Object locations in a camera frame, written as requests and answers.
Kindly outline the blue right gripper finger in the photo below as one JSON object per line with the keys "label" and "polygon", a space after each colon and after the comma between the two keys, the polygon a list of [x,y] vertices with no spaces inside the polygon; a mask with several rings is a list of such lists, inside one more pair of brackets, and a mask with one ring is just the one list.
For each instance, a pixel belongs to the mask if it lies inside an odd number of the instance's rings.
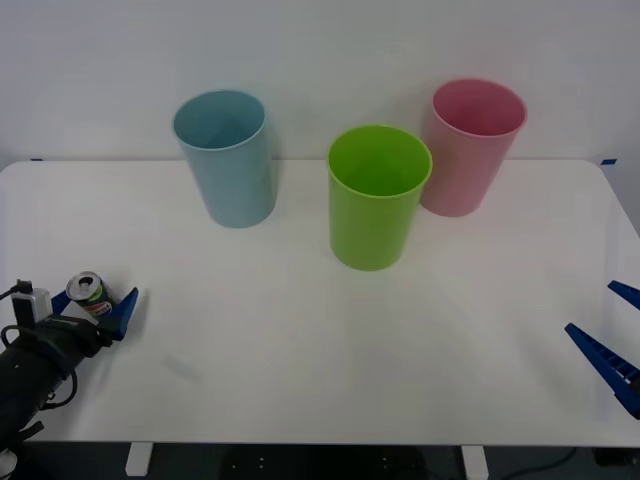
{"label": "blue right gripper finger", "polygon": [[638,419],[639,369],[573,323],[567,324],[564,330],[607,383],[619,403],[632,417]]}
{"label": "blue right gripper finger", "polygon": [[640,290],[621,283],[619,281],[611,281],[607,288],[614,292],[616,295],[620,296],[624,300],[626,300],[629,304],[631,304],[637,310],[640,309]]}

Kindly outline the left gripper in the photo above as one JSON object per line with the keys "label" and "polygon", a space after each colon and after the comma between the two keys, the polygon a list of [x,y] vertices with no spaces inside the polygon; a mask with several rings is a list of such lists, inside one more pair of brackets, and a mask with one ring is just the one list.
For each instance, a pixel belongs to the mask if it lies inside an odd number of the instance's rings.
{"label": "left gripper", "polygon": [[37,369],[75,369],[85,358],[122,341],[138,296],[139,290],[133,288],[109,315],[92,323],[61,315],[71,299],[65,291],[55,295],[51,299],[54,316],[33,324],[37,338],[28,341],[28,364]]}

